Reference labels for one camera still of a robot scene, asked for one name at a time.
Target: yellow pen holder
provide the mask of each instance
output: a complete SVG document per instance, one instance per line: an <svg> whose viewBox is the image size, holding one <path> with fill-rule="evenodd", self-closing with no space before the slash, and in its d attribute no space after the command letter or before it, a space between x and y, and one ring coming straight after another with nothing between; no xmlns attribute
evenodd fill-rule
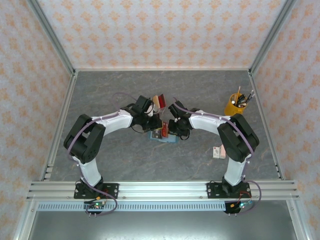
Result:
<svg viewBox="0 0 320 240"><path fill-rule="evenodd" d="M228 103L227 103L227 105L225 106L225 109L224 109L224 114L226 116L233 116L235 114L243 114L244 110L248 106L248 105L246 105L245 107L237 107L237 106L233 105L231 103L231 101L233 99L234 99L234 101L236 101L236 98L237 98L237 93L232 94L231 97L229 98L229 101L228 101Z"/></svg>

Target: pink object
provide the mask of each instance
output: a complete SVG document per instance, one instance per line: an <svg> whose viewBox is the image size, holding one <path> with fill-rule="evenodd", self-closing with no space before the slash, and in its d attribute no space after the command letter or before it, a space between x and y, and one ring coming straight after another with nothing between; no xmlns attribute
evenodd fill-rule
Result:
<svg viewBox="0 0 320 240"><path fill-rule="evenodd" d="M226 150L225 150L224 145L221 145L221 147L220 147L220 158L221 159L225 159L226 158Z"/></svg>

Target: aluminum rail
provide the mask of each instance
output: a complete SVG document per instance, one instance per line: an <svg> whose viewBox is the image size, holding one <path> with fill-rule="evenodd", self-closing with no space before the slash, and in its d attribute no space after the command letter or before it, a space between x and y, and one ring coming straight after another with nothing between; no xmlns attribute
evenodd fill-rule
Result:
<svg viewBox="0 0 320 240"><path fill-rule="evenodd" d="M209 181L118 181L118 201L212 201L207 197ZM298 200L299 193L293 180L256 180L261 187L261 200ZM250 183L253 200L258 200L259 190ZM81 201L74 199L73 181L34 181L27 201ZM217 198L230 201L237 198Z"/></svg>

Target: cable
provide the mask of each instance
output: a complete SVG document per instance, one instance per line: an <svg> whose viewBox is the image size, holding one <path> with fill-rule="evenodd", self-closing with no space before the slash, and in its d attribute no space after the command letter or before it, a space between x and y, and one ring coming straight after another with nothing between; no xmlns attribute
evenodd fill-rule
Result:
<svg viewBox="0 0 320 240"><path fill-rule="evenodd" d="M152 108L151 108L151 110L149 112L146 113L147 115L154 110L154 106L155 106L155 103L154 103L154 101L152 101Z"/></svg>
<svg viewBox="0 0 320 240"><path fill-rule="evenodd" d="M240 202L240 200L241 200L241 198L242 198L242 195L243 195L243 194L247 194L247 195L250 197L250 199L252 199L252 196L251 196L251 193L250 193L250 192L247 192L247 191L240 191L239 193L240 193L240 197L239 197L239 199L238 199L237 204Z"/></svg>
<svg viewBox="0 0 320 240"><path fill-rule="evenodd" d="M114 106L115 110L119 110L120 107L118 106L118 104L115 102L115 96L116 95L126 95L126 96L129 96L130 98L132 98L133 100L137 101L137 99L135 99L132 95L128 94L128 93L125 93L125 92L116 92L112 95L112 98L111 98L111 102L112 102L112 105Z"/></svg>
<svg viewBox="0 0 320 240"><path fill-rule="evenodd" d="M90 125L92 125L92 124L95 123L95 122L98 122L98 121L101 121L101 120L106 120L106 119L111 119L111 118L116 117L116 116L118 116L118 115L119 115L119 112L117 112L117 113L114 114L114 115L101 116L101 117L99 117L99 118L93 119L92 121L90 121L89 123L87 123L85 126L83 126L83 127L81 128L81 130L75 135L74 139L72 140L70 146L69 146L68 149L67 149L68 159L70 159L70 160L72 160L72 161L75 161L75 162L77 163L77 165L79 164L78 161L76 161L76 160L74 160L74 159L72 158L72 156L70 155L70 151L71 151L72 147L74 146L75 142L77 141L77 139L79 138L79 136L84 132L84 130L86 130ZM100 193L100 194L106 196L107 198L111 198L112 200L114 200L115 206L114 206L113 209L111 209L110 211L101 212L100 214L98 214L98 215L96 215L96 216L103 216L103 215L107 215L107 214L110 214L110 213L114 212L114 211L117 209L117 207L118 207L118 202L117 202L117 200L116 200L112 195L110 195L110 194L108 194L108 193L106 193L106 192L104 192L104 191L100 191L99 189L96 189L94 186L91 186L91 185L88 183L88 181L85 179L82 171L80 171L80 174L81 174L81 179L85 182L85 184L88 185L89 188L91 188L92 190L96 191L97 193ZM87 206L87 208L86 208L86 210L85 210L85 212L86 212L88 215L89 215L89 212L88 212L89 206Z"/></svg>
<svg viewBox="0 0 320 240"><path fill-rule="evenodd" d="M252 147L250 146L250 144L249 144L248 140L246 139L246 137L244 136L244 134L243 134L243 133L239 130L239 128L237 128L237 126L236 126L233 122L231 122L229 119L226 119L226 118L224 118L224 117L222 117L222 116L214 115L214 114L212 114L212 113L206 113L206 112L205 112L205 113L199 113L199 112L188 111L188 110L186 110L186 109L178 106L175 102L174 102L173 104L174 104L174 106L175 106L176 108L178 108L179 110L184 111L184 112L189 113L189 114L198 115L198 116L209 116L209 117L214 117L215 119L218 119L218 120L226 121L228 124L230 124L230 125L238 132L238 134L240 135L240 137L243 139L245 145L248 147L248 149L249 149L249 151L250 151L250 153L251 153L251 156L248 157L248 159L251 158L251 157L254 155L254 150L253 150ZM245 181L245 175L244 175L244 173L245 173L247 164L248 164L248 161L245 161L245 164L244 164L244 167L243 167L243 171L242 171L241 180L242 180L244 183L253 183L253 184L255 184L255 185L257 186L257 188L258 188L258 190L259 190L259 199L258 199L257 203L256 203L252 208L250 208L248 211L240 212L240 213L238 213L238 215L240 215L240 214L245 214L245 213L251 211L252 209L254 209L254 208L260 203L261 198L262 198L262 191L261 191L261 188L260 188L259 184L256 183L256 182L253 181L253 180L247 180L247 181Z"/></svg>
<svg viewBox="0 0 320 240"><path fill-rule="evenodd" d="M182 136L180 136L180 139L181 139L182 141L188 140L189 138L190 138L190 129L188 129L188 135L186 136L185 139L183 139Z"/></svg>
<svg viewBox="0 0 320 240"><path fill-rule="evenodd" d="M144 131L144 132L141 132L141 131L135 130L135 129L133 128L133 126L131 126L131 128L132 128L133 131L135 131L135 132L138 133L138 134L144 134L144 133L145 133L145 131Z"/></svg>

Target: pencil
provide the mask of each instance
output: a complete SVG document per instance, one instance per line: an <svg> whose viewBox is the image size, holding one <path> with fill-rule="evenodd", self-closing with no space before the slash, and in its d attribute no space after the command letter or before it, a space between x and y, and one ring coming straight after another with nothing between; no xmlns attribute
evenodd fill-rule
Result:
<svg viewBox="0 0 320 240"><path fill-rule="evenodd" d="M239 93L240 93L240 88L241 88L241 86L239 86L238 93L237 93L237 95L236 95L236 99L235 99L235 102L236 102L236 103L238 102Z"/></svg>

